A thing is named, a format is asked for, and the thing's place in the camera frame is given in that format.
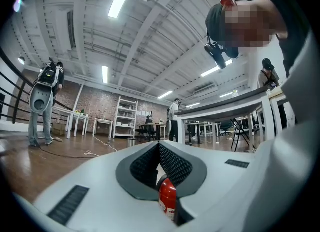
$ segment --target shelf board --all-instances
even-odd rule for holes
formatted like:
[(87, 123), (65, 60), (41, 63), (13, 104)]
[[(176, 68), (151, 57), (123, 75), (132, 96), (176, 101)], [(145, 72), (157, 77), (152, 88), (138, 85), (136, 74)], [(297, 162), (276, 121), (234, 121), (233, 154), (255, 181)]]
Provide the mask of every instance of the shelf board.
[(133, 134), (121, 134), (121, 133), (115, 133), (114, 136), (120, 136), (120, 137), (133, 137)]
[(123, 111), (129, 111), (129, 112), (131, 112), (131, 113), (133, 113), (133, 112), (137, 112), (136, 110), (134, 110), (134, 109), (128, 109), (128, 108), (123, 108), (123, 107), (119, 107), (119, 109), (118, 110), (123, 110)]
[(135, 118), (126, 117), (126, 116), (117, 116), (117, 118), (120, 118), (120, 119), (128, 119), (128, 120), (136, 120)]
[(133, 126), (123, 126), (123, 125), (115, 125), (115, 127), (124, 127), (124, 128), (134, 128)]
[(121, 102), (137, 105), (137, 103), (136, 103), (136, 102), (134, 102), (134, 101), (125, 100), (125, 99), (122, 99), (122, 98), (120, 99), (120, 103), (121, 103)]

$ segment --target person wearing backpack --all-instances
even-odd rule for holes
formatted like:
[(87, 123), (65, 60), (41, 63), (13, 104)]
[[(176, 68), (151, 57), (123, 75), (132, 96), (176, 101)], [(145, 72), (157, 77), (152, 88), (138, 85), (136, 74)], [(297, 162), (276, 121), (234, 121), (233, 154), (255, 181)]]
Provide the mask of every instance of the person wearing backpack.
[(169, 134), (169, 140), (174, 141), (174, 137), (176, 142), (178, 142), (178, 117), (176, 116), (176, 112), (179, 110), (180, 100), (176, 98), (169, 109), (169, 121), (171, 123), (171, 130)]
[[(267, 86), (270, 90), (272, 90), (275, 87), (279, 87), (279, 76), (275, 70), (275, 66), (271, 63), (271, 60), (265, 58), (262, 61), (262, 67), (263, 69), (258, 75), (258, 88)], [(279, 112), (282, 129), (287, 128), (287, 115), (284, 105), (279, 106)]]
[[(53, 142), (51, 137), (51, 117), (52, 117), (52, 108), (57, 96), (64, 85), (65, 73), (63, 70), (63, 63), (58, 62), (56, 65), (51, 60), (51, 64), (47, 65), (43, 71), (39, 74), (36, 82), (44, 82), (47, 84), (52, 84), (52, 95), (50, 97), (48, 106), (46, 110), (42, 113), (43, 115), (43, 132), (45, 138), (45, 144), (48, 146)], [(49, 75), (47, 78), (55, 78), (53, 81), (49, 81), (45, 78), (45, 75)], [(35, 113), (31, 110), (29, 128), (28, 128), (28, 138), (30, 146), (38, 146), (38, 113)]]

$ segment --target label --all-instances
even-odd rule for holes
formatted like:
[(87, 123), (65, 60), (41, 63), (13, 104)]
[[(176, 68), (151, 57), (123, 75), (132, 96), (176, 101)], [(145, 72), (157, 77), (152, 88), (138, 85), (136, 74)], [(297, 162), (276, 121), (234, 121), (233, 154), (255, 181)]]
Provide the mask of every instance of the label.
[(166, 215), (173, 221), (175, 219), (175, 209), (168, 208), (166, 210)]
[(166, 206), (165, 204), (159, 199), (159, 206), (161, 208), (162, 211), (165, 211), (166, 210)]

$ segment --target black rectangular slot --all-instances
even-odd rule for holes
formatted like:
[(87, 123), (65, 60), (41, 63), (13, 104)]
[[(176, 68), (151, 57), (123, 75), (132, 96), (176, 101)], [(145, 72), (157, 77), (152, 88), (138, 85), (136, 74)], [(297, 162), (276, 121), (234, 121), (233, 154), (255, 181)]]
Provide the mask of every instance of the black rectangular slot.
[(89, 188), (84, 186), (74, 186), (68, 194), (48, 213), (48, 217), (55, 222), (65, 226), (75, 213)]
[(229, 159), (228, 161), (225, 162), (227, 165), (231, 166), (236, 166), (236, 167), (241, 167), (241, 168), (248, 168), (249, 162), (241, 162), (241, 161), (236, 161), (236, 160), (231, 160)]

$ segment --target ear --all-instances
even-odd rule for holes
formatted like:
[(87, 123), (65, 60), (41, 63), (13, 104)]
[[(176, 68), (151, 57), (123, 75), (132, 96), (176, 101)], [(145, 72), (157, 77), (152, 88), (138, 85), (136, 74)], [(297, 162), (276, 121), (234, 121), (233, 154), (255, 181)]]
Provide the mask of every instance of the ear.
[(235, 0), (220, 0), (222, 6), (237, 6)]

